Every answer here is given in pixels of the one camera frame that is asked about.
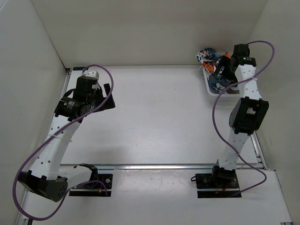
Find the colourful patterned shorts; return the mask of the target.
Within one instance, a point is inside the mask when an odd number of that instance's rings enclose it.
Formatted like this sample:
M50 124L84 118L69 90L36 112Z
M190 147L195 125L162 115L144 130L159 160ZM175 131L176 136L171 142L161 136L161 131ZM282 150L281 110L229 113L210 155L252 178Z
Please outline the colourful patterned shorts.
M213 48L205 48L203 50L200 50L195 56L197 61L201 63L201 66L205 67L211 74L214 74L215 76L217 76L217 66L221 58L223 56L231 58L229 52L225 52L223 55L219 55ZM237 82L237 80L229 81L231 84Z

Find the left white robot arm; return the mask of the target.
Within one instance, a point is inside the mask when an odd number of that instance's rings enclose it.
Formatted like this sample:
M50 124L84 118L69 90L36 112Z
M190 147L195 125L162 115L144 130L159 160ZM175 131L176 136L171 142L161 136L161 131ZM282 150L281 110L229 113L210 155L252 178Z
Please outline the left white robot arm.
M50 142L40 150L30 168L18 175L18 182L30 192L54 202L60 201L74 186L96 186L98 173L95 166L82 163L59 172L60 164L72 136L83 121L81 116L114 107L110 84L101 87L95 77L82 75L77 78L76 87L67 91L56 106L48 134Z

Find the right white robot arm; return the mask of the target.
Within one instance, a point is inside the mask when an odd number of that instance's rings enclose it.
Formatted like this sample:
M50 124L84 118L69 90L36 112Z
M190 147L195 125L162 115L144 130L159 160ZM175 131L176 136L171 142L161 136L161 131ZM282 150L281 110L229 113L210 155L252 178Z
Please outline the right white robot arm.
M259 93L255 58L250 57L247 44L234 46L230 71L234 73L240 98L229 116L230 134L223 155L212 169L210 181L215 187L226 186L234 180L240 153L248 138L259 129L269 102L264 101Z

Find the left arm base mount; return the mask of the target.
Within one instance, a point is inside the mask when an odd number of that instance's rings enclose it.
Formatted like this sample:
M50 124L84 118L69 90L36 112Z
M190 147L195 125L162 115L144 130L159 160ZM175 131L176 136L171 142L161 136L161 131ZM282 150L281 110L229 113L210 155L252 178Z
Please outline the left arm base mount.
M99 173L98 168L90 164L74 166L67 176L69 196L110 197L112 194L113 174Z

